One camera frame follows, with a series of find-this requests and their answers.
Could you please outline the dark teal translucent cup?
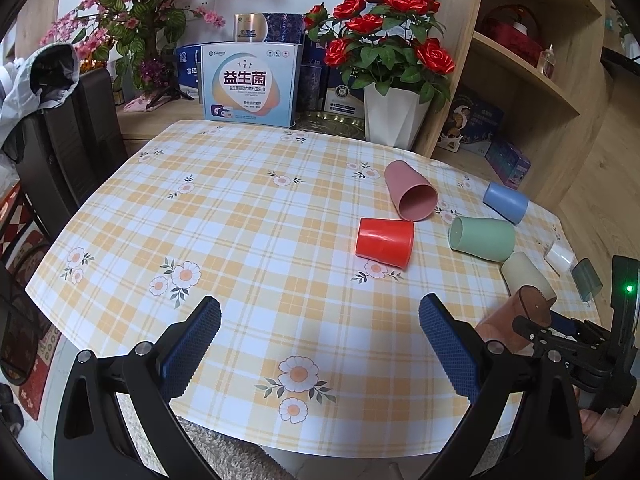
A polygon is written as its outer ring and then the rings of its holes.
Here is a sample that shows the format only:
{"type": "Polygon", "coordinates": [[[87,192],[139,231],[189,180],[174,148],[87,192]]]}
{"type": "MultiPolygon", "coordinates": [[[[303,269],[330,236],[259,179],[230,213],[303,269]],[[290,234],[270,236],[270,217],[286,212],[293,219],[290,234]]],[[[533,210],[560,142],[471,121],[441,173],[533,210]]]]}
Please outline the dark teal translucent cup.
{"type": "Polygon", "coordinates": [[[593,300],[602,290],[602,281],[588,258],[582,258],[574,265],[572,278],[583,302],[593,300]]]}

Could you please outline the white small cup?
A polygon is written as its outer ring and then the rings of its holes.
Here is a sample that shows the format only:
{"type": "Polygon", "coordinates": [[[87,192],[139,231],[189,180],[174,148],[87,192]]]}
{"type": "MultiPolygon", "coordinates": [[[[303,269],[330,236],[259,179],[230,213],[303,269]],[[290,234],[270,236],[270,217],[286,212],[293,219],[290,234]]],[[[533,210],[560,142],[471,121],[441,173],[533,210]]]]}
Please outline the white small cup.
{"type": "Polygon", "coordinates": [[[544,260],[558,275],[570,273],[577,264],[577,259],[570,246],[562,240],[555,240],[544,254],[544,260]]]}

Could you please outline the beige cup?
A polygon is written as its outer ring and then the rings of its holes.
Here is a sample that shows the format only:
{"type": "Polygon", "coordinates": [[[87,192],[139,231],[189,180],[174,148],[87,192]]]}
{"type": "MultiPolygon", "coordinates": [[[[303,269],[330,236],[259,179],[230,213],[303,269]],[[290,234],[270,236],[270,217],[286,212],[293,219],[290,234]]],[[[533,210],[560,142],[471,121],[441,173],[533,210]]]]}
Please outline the beige cup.
{"type": "Polygon", "coordinates": [[[541,292],[548,305],[552,306],[558,295],[525,252],[514,252],[501,265],[500,272],[510,294],[517,292],[522,286],[532,286],[541,292]]]}

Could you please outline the blue cup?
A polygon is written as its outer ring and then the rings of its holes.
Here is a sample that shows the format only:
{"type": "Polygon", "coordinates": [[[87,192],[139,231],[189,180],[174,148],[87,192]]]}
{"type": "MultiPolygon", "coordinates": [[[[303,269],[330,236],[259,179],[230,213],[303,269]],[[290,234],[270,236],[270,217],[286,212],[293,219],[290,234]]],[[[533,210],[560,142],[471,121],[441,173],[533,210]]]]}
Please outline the blue cup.
{"type": "Polygon", "coordinates": [[[529,200],[513,188],[490,182],[484,193],[483,203],[517,226],[526,215],[529,200]]]}

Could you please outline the red plastic cup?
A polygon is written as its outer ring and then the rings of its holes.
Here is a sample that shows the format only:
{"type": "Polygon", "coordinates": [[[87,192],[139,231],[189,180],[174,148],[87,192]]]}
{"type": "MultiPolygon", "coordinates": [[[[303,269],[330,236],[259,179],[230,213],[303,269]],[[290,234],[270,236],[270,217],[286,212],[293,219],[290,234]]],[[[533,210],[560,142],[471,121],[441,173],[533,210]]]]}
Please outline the red plastic cup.
{"type": "Polygon", "coordinates": [[[406,270],[412,254],[414,224],[396,219],[362,218],[355,254],[400,270],[406,270]]]}

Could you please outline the pink cup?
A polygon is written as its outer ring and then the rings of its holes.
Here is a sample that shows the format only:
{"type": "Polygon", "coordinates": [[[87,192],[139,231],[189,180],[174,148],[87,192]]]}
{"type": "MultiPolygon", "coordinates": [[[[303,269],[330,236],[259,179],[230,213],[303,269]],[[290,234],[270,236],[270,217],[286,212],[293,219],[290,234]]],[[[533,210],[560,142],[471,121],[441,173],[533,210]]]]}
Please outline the pink cup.
{"type": "Polygon", "coordinates": [[[390,162],[384,171],[390,199],[402,220],[427,219],[438,203],[438,193],[431,182],[403,160],[390,162]]]}

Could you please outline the purple box on shelf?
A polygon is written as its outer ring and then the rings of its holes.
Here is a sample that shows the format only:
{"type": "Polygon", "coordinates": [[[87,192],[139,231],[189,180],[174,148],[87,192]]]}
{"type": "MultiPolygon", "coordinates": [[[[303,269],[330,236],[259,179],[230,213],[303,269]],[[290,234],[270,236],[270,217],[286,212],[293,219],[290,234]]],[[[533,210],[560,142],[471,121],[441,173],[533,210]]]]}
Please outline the purple box on shelf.
{"type": "Polygon", "coordinates": [[[518,148],[499,139],[491,142],[485,159],[501,182],[514,190],[520,187],[530,168],[529,159],[518,148]]]}

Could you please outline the black chair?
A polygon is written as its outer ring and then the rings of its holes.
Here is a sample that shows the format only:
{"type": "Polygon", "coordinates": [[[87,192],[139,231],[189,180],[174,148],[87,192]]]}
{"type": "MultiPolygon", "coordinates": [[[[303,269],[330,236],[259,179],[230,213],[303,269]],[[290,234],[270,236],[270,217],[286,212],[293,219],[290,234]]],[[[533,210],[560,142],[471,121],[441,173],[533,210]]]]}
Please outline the black chair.
{"type": "Polygon", "coordinates": [[[23,119],[16,140],[21,188],[53,240],[128,159],[108,71],[82,74],[62,106],[23,119]]]}

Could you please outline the wooden shelf unit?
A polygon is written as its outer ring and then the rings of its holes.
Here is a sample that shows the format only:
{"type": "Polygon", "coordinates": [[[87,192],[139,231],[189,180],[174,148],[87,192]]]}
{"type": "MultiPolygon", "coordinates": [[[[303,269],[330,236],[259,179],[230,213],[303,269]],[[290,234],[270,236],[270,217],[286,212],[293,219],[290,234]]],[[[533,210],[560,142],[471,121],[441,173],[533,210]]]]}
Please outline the wooden shelf unit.
{"type": "Polygon", "coordinates": [[[553,212],[575,255],[591,261],[603,283],[596,305],[608,322],[614,252],[605,247],[604,235],[593,231],[606,218],[608,200],[603,185],[587,174],[614,89],[600,61],[605,0],[438,1],[444,46],[456,62],[451,85],[464,84],[506,114],[506,138],[532,164],[518,188],[553,212]],[[533,11],[555,50],[552,79],[480,31],[491,9],[517,3],[533,11]]]}

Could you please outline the small glass bottle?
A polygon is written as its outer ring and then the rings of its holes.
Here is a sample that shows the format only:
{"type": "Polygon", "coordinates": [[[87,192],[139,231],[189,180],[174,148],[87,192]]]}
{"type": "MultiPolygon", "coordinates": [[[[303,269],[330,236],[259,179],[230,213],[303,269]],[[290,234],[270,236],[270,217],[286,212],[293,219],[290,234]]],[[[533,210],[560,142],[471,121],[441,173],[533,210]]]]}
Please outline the small glass bottle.
{"type": "Polygon", "coordinates": [[[552,44],[540,52],[537,70],[541,75],[551,79],[555,70],[555,53],[552,44]]]}

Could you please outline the white flower vase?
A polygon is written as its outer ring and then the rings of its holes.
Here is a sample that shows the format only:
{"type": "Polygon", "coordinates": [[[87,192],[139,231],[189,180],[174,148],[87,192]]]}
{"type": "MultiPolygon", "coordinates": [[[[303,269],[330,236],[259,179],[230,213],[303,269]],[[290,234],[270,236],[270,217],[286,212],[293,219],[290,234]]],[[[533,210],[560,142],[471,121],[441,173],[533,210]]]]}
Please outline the white flower vase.
{"type": "Polygon", "coordinates": [[[374,84],[363,89],[364,134],[366,140],[410,150],[431,102],[420,102],[417,93],[390,88],[385,96],[374,84]]]}

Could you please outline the white jacket on chair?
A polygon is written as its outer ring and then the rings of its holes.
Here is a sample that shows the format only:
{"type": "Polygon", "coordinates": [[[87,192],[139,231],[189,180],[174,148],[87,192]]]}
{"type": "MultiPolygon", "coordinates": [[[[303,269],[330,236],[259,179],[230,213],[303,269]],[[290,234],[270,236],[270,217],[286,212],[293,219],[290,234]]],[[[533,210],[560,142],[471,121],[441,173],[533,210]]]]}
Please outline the white jacket on chair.
{"type": "Polygon", "coordinates": [[[1,144],[22,119],[61,106],[79,82],[79,60],[71,44],[47,44],[26,60],[1,66],[1,144]]]}

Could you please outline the red rose bouquet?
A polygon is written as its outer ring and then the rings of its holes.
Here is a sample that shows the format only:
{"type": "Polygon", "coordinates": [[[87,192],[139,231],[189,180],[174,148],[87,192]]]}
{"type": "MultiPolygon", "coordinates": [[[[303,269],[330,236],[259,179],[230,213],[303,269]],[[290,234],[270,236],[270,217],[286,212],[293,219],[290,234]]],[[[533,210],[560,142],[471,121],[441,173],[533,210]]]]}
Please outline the red rose bouquet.
{"type": "Polygon", "coordinates": [[[396,88],[440,110],[450,100],[454,58],[438,37],[438,0],[344,0],[329,11],[317,4],[304,15],[309,39],[324,47],[323,62],[352,89],[369,86],[386,96],[396,88]]]}

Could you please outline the light blue probiotic box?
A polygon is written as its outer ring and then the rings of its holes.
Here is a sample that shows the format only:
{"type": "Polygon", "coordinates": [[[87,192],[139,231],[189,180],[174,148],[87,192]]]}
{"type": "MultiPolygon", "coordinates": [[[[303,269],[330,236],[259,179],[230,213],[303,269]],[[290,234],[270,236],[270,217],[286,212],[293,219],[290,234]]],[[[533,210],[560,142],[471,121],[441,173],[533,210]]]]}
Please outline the light blue probiotic box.
{"type": "Polygon", "coordinates": [[[201,46],[204,117],[288,128],[294,124],[301,44],[214,42],[201,46]]]}

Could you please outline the dark blue box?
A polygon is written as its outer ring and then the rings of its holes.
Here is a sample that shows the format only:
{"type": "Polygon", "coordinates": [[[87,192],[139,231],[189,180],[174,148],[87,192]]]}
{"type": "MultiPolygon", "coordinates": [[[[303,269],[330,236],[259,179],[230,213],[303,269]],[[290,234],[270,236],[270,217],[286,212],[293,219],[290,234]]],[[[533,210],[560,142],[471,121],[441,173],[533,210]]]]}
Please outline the dark blue box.
{"type": "Polygon", "coordinates": [[[293,13],[237,13],[233,35],[236,42],[302,44],[304,16],[293,13]]]}

